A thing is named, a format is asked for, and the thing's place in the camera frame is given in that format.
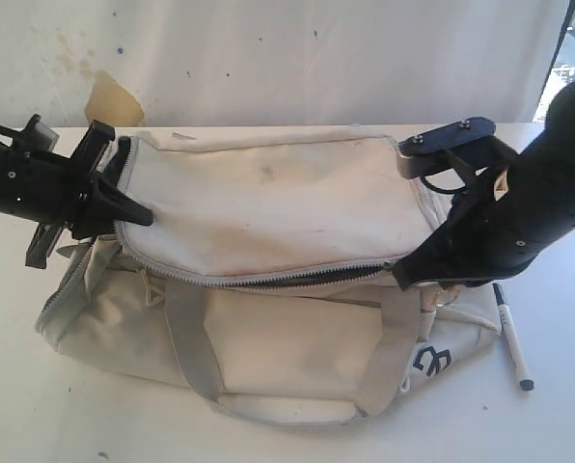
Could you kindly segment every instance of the white wall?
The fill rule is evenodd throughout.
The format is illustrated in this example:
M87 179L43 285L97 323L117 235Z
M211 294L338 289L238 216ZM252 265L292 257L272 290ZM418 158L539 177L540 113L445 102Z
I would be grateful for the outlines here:
M95 109L120 125L137 123L137 102L145 125L530 121L566 8L0 0L0 123L38 112L52 125L85 125L101 70Z

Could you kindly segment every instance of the fabric strap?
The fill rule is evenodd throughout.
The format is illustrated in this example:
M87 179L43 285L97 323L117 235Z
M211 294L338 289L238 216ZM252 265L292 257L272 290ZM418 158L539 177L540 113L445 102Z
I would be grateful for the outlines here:
M227 391L212 343L204 326L207 289L168 280L165 313L178 363L190 388L208 400L213 408L255 422L284 426L317 426L355 422L382 413L391 403L403 380L419 333L420 291L388 290L382 301L382 337L375 346L354 399L354 416L345 421L277 422L235 411L221 402Z

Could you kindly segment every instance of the dark stain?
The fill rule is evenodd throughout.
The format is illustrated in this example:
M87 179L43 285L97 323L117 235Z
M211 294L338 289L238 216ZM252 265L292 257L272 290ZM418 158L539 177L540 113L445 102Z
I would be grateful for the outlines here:
M261 181L273 181L275 179L275 172L268 166L264 166L260 169Z

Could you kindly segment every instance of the canvas bag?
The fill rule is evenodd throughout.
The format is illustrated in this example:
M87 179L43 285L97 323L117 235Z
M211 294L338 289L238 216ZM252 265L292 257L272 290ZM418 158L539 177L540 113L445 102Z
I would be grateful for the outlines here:
M448 202L366 128L131 139L119 188L154 224L80 243L38 331L101 369L260 422L358 421L500 333L490 286L400 291Z

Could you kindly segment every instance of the black logo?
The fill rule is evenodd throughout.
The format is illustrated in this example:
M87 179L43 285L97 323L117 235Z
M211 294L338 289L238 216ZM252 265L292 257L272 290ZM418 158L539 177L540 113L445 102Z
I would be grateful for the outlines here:
M421 349L414 360L414 368L418 368L420 371L423 371L424 365L422 363L423 356L426 353L431 354L431 363L429 364L429 368L426 371L427 376L431 376L432 374L438 374L444 368L451 364L451 352L449 349L441 350L440 352L436 352L432 345L429 347L425 347ZM440 363L440 359L446 359L446 363L444 364L444 368Z

